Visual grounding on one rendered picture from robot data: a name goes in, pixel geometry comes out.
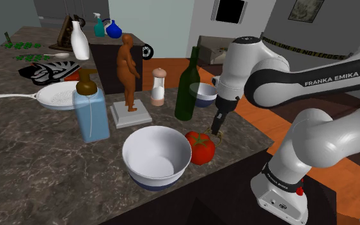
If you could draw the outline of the small white bowl blue base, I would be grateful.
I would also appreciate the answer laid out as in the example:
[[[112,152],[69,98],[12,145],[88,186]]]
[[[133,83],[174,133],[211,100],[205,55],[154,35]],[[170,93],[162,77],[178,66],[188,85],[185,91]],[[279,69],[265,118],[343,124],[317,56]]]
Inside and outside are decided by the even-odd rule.
[[[189,92],[196,98],[196,107],[208,107],[217,97],[216,88],[203,82],[192,83],[189,87]]]

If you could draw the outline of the red tomato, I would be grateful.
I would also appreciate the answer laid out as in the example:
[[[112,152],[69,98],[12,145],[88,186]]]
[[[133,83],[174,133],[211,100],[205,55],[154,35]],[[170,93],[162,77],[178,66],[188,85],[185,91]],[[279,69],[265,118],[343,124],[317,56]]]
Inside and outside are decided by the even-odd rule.
[[[191,146],[191,162],[193,164],[203,165],[213,159],[215,144],[210,140],[209,136],[204,133],[190,131],[186,133],[185,137]]]

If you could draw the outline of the dark green wine bottle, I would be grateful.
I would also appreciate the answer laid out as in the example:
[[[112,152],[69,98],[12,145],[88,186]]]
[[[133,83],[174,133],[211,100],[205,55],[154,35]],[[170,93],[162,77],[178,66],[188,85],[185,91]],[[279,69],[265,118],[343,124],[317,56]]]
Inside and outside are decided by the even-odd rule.
[[[192,48],[189,66],[180,76],[178,93],[176,98],[175,117],[181,121],[189,121],[192,118],[196,97],[190,92],[190,85],[200,82],[198,73],[198,55],[200,48]]]

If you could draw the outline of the pink and white salt grinder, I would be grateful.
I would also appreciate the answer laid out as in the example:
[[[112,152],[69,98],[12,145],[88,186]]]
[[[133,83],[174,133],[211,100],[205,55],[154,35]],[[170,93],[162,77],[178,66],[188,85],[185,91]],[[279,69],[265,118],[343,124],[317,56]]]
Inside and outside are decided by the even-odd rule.
[[[164,81],[167,73],[162,68],[156,68],[152,71],[153,87],[151,92],[151,104],[162,106],[164,104]]]

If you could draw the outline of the large white bowl blue base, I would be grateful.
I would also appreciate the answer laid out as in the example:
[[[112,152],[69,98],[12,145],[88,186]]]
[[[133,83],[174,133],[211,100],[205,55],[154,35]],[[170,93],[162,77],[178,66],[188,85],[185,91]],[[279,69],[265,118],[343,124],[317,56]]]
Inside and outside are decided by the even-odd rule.
[[[133,132],[122,148],[128,174],[149,191],[167,189],[176,183],[189,165],[191,146],[179,131],[148,126]]]

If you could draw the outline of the black round wheel clock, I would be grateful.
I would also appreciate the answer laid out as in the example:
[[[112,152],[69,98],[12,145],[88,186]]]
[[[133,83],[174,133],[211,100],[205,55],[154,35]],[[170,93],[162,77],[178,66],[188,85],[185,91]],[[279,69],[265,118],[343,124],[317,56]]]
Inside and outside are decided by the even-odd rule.
[[[143,59],[144,60],[152,59],[153,54],[154,54],[154,50],[150,45],[148,45],[147,43],[144,44],[142,50],[143,50],[142,54],[143,54]]]

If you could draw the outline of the brown human figure white base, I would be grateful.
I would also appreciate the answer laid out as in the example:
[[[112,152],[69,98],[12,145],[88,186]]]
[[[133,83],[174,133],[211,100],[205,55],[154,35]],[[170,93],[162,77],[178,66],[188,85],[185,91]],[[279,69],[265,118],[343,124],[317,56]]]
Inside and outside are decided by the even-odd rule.
[[[136,90],[136,78],[141,76],[136,71],[136,63],[130,53],[133,47],[133,39],[130,35],[122,36],[123,45],[119,48],[116,58],[116,74],[119,81],[124,85],[125,100],[115,102],[110,110],[112,112],[116,128],[125,128],[152,122],[152,118],[140,100],[134,100]]]

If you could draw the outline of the yellow barrier tape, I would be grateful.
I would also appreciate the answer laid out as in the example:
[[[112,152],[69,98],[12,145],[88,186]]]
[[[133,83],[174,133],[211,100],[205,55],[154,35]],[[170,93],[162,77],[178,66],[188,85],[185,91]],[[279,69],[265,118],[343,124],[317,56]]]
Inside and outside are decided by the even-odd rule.
[[[312,51],[312,50],[306,50],[306,49],[301,49],[298,47],[293,47],[291,45],[286,45],[280,42],[277,42],[275,40],[271,40],[270,38],[267,38],[265,36],[261,36],[260,37],[261,40],[274,45],[276,47],[282,48],[282,49],[286,49],[292,52],[296,52],[299,54],[304,54],[307,56],[313,56],[313,57],[317,57],[317,58],[325,58],[325,59],[334,59],[334,60],[345,60],[348,59],[349,57],[351,57],[353,55],[353,53],[351,52],[348,55],[339,55],[339,54],[328,54],[328,53],[324,53],[324,52],[316,52],[316,51]]]

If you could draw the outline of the dark cabinet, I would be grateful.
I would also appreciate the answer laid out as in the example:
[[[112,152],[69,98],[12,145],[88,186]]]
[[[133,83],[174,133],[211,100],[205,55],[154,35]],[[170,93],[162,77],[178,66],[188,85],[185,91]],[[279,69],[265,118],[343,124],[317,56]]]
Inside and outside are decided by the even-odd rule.
[[[110,38],[97,37],[93,31],[84,32],[90,46],[90,54],[93,57],[98,76],[100,78],[105,95],[117,94],[124,92],[124,86],[119,81],[116,74],[116,58],[118,50],[123,44],[121,37]],[[141,78],[136,79],[136,91],[143,89],[143,46],[144,42],[138,37],[129,33],[133,39],[134,46],[131,48],[130,53],[132,59],[136,63],[136,70]]]

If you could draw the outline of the blue soap dispenser brown pump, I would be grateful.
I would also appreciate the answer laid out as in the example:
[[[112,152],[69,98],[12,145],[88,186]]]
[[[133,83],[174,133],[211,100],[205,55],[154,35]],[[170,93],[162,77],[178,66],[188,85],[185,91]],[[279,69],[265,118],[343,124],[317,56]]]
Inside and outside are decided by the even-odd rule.
[[[77,122],[85,143],[107,139],[110,136],[104,92],[91,80],[96,69],[80,69],[79,82],[72,99]]]

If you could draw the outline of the dark robot stand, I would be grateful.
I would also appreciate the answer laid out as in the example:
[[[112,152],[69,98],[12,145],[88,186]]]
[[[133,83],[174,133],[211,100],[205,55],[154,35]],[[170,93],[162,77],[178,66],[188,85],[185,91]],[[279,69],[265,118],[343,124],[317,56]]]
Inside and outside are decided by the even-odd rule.
[[[306,225],[337,225],[336,192],[309,176],[304,177],[308,200]]]

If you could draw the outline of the blue round vase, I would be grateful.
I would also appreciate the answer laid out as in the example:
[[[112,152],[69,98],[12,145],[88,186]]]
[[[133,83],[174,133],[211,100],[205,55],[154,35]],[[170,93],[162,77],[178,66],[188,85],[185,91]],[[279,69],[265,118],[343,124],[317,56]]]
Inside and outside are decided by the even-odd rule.
[[[111,20],[110,24],[106,27],[106,34],[110,38],[120,38],[122,30],[115,24],[114,20]]]

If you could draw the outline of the teal spray bottle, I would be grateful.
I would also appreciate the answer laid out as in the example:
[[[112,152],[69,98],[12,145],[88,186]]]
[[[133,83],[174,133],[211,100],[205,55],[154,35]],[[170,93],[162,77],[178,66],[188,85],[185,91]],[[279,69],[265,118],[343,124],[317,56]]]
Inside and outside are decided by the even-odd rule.
[[[94,25],[95,36],[105,37],[105,29],[102,20],[100,19],[99,13],[94,13],[94,16],[97,18],[97,24]]]

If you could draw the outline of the white vase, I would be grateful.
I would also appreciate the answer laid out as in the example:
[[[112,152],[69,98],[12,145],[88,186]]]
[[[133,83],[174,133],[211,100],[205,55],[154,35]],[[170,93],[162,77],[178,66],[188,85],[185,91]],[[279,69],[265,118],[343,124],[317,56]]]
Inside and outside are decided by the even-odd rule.
[[[72,33],[71,33],[71,45],[72,50],[78,60],[88,60],[90,58],[90,50],[88,40],[85,34],[82,32],[80,23],[78,21],[72,21]]]

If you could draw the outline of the white frying pan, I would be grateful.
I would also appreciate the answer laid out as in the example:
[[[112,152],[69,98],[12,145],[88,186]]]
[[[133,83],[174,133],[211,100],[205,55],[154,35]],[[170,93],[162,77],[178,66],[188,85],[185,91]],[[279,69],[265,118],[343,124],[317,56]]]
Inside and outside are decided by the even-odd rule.
[[[43,87],[34,94],[0,94],[0,98],[28,97],[37,100],[48,109],[73,110],[73,92],[76,90],[77,83],[77,81],[57,82]]]

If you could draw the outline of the zebra striped oven mitt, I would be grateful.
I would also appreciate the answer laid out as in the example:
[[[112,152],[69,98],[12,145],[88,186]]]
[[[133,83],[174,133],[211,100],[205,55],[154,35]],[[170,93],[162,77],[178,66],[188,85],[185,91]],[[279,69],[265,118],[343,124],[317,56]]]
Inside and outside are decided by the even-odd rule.
[[[74,61],[58,61],[50,63],[32,63],[18,70],[19,75],[30,79],[37,86],[46,86],[55,82],[63,82],[72,75],[80,65]]]

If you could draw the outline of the brown sculpture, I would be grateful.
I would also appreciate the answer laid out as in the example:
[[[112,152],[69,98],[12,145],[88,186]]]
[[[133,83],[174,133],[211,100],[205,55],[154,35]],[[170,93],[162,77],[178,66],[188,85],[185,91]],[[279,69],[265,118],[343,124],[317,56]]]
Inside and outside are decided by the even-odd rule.
[[[67,15],[64,19],[60,33],[58,35],[57,43],[50,45],[50,49],[63,50],[68,52],[73,51],[71,46],[71,34],[73,31],[72,21],[79,22],[80,27],[84,27],[86,24],[85,20],[83,18],[80,18],[78,15],[74,15],[74,19],[72,19],[71,16]]]

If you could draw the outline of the green clover garland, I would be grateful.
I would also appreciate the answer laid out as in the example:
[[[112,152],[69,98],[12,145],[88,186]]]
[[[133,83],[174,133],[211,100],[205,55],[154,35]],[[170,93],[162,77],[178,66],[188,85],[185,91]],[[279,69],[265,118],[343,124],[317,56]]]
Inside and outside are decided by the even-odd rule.
[[[6,44],[3,44],[3,47],[7,48],[7,49],[30,49],[30,48],[36,48],[39,49],[40,47],[42,47],[42,44],[40,43],[31,43],[31,42],[19,42],[19,43],[11,43],[8,42]]]
[[[19,56],[14,56],[14,59],[16,59],[17,61],[48,61],[50,60],[50,56],[46,56],[46,55],[41,55],[41,54],[25,54],[25,55],[19,55]]]

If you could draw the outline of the black wall picture white frame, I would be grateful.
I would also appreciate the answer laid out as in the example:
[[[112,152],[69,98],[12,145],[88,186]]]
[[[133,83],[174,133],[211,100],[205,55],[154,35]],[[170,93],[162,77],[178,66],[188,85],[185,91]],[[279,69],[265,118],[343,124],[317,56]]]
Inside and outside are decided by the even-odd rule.
[[[245,0],[214,0],[211,20],[240,24],[246,11]]]

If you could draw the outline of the grey green wall picture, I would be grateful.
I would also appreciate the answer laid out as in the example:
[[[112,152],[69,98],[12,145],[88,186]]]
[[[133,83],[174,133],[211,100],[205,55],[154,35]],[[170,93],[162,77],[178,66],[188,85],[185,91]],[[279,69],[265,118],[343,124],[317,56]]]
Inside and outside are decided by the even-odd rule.
[[[325,0],[296,0],[288,20],[312,23]]]

